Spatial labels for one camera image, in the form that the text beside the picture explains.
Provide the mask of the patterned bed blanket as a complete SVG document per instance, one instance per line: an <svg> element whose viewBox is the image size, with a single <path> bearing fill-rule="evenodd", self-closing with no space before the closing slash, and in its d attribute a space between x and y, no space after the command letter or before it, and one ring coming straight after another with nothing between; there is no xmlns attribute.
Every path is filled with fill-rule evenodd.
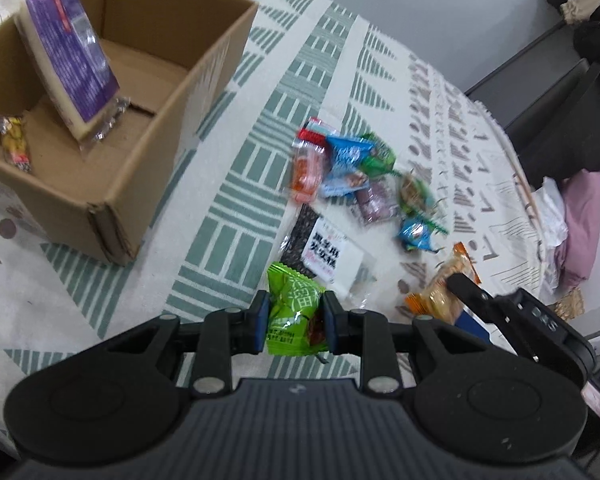
<svg viewBox="0 0 600 480"><path fill-rule="evenodd" d="M22 0L0 0L0 25ZM462 242L484 288L538 292L543 237L524 172L480 104L403 44L332 0L252 0L234 75L178 156L134 260L105 262L0 213L0 445L12 387L156 315L198 321L247 307L298 209L292 142L310 117L345 136L373 132L396 168L442 200L437 254L406 252L398 225L362 226L343 198L314 207L375 259L364 307L399 317Z"/></svg>

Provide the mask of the brown cardboard box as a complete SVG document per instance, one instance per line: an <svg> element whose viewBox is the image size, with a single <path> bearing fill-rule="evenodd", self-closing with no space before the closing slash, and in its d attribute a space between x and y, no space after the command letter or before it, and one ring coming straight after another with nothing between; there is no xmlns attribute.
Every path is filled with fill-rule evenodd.
<svg viewBox="0 0 600 480"><path fill-rule="evenodd" d="M13 20L0 25L0 116L22 116L32 172L4 161L0 213L92 258L135 259L178 156L235 73L252 0L81 0L122 96L84 148L48 97Z"/></svg>

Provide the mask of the purple cracker pack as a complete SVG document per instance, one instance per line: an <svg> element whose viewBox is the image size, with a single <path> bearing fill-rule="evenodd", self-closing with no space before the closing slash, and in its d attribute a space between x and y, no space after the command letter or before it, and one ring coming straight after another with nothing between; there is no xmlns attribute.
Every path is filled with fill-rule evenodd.
<svg viewBox="0 0 600 480"><path fill-rule="evenodd" d="M14 21L42 85L84 148L104 140L130 104L81 0L22 0Z"/></svg>

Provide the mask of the black chair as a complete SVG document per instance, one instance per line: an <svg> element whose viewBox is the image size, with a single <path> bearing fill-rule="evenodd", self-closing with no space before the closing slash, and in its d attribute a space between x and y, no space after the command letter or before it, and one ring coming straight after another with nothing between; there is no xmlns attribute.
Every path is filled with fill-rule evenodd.
<svg viewBox="0 0 600 480"><path fill-rule="evenodd" d="M580 61L506 128L528 183L600 173L600 64Z"/></svg>

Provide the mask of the black sesame snack pack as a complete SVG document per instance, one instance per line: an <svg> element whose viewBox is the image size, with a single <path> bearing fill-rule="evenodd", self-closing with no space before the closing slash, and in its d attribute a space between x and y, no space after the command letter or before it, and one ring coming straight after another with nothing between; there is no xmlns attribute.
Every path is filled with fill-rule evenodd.
<svg viewBox="0 0 600 480"><path fill-rule="evenodd" d="M335 293L352 308L366 305L375 259L308 204L302 204L280 245L278 261Z"/></svg>

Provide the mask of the orange cracker pack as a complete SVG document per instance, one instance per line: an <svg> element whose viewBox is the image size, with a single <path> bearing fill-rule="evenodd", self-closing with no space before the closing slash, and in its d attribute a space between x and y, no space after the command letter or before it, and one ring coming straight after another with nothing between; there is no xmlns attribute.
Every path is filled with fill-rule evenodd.
<svg viewBox="0 0 600 480"><path fill-rule="evenodd" d="M405 297L405 304L411 314L431 315L433 318L454 325L463 312L463 304L446 287L446 279L455 273L464 274L475 284L481 284L470 255L462 242L454 244L452 254L441 266L438 266L437 273L421 292L408 294Z"/></svg>

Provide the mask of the red snack packet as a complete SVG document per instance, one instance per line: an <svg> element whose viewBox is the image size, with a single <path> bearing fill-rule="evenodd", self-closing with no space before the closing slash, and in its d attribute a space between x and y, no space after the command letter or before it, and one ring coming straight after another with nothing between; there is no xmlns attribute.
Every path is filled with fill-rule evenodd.
<svg viewBox="0 0 600 480"><path fill-rule="evenodd" d="M290 197L297 204L312 203L328 173L329 143L327 137L337 130L320 118L310 117L292 142Z"/></svg>

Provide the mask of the green snack bag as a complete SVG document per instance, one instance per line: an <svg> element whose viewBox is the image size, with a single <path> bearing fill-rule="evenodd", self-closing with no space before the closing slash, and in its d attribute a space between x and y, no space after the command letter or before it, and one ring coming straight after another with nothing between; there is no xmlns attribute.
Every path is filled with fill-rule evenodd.
<svg viewBox="0 0 600 480"><path fill-rule="evenodd" d="M272 356L314 356L327 350L320 300L324 287L312 278L273 262L266 271L271 312L266 346Z"/></svg>

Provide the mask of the green candy wrapper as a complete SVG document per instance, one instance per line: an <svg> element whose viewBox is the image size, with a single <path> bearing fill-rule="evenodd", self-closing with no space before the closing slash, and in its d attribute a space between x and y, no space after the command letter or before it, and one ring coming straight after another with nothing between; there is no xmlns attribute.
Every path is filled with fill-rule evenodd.
<svg viewBox="0 0 600 480"><path fill-rule="evenodd" d="M373 144L373 147L370 154L360 161L358 169L370 178L392 174L396 163L396 155L390 146L373 132L364 133L361 138Z"/></svg>

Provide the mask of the blue green snack packet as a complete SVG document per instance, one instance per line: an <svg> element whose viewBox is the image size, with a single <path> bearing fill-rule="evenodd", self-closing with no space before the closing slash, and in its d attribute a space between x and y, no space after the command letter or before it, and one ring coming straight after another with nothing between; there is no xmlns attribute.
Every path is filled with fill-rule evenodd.
<svg viewBox="0 0 600 480"><path fill-rule="evenodd" d="M447 236L449 231L439 222L424 216L404 217L396 238L407 252L431 252L437 254L441 248L432 244L432 236L441 234Z"/></svg>

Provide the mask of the pink cloth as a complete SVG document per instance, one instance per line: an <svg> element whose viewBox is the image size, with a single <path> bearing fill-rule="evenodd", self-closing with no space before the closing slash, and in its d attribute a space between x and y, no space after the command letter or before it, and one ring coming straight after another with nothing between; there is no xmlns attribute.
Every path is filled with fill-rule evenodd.
<svg viewBox="0 0 600 480"><path fill-rule="evenodd" d="M600 172L580 170L562 182L567 239L558 247L560 286L570 290L592 273L600 241Z"/></svg>

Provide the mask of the yellow snack packet in box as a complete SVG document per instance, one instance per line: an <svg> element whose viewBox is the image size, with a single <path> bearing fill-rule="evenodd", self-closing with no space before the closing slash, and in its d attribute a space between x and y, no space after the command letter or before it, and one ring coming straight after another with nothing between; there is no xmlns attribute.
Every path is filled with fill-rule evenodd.
<svg viewBox="0 0 600 480"><path fill-rule="evenodd" d="M30 174L32 162L22 116L0 116L1 147L4 161Z"/></svg>

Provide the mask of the white crumpled cloth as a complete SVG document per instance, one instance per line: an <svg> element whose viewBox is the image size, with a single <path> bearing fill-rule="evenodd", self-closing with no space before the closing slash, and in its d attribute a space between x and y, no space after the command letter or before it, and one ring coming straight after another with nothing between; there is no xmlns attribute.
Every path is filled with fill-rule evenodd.
<svg viewBox="0 0 600 480"><path fill-rule="evenodd" d="M544 177L542 185L532 193L532 196L547 247L555 249L568 236L566 206L562 193L554 179Z"/></svg>

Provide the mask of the nut mix snack packet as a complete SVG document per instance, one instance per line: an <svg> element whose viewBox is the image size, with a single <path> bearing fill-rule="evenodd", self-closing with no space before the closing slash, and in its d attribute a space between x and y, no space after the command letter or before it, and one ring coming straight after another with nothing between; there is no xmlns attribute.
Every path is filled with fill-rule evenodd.
<svg viewBox="0 0 600 480"><path fill-rule="evenodd" d="M412 172L406 172L402 176L399 198L400 207L407 216L421 216L431 220L442 218L442 200L435 198L427 183Z"/></svg>

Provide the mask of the purple snack packet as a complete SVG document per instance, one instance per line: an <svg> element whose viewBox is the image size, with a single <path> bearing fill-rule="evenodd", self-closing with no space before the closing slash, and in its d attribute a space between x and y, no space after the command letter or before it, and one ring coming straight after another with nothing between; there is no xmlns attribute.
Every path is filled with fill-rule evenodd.
<svg viewBox="0 0 600 480"><path fill-rule="evenodd" d="M393 186L385 179L370 180L367 188L354 193L363 226L385 222L399 215L400 207Z"/></svg>

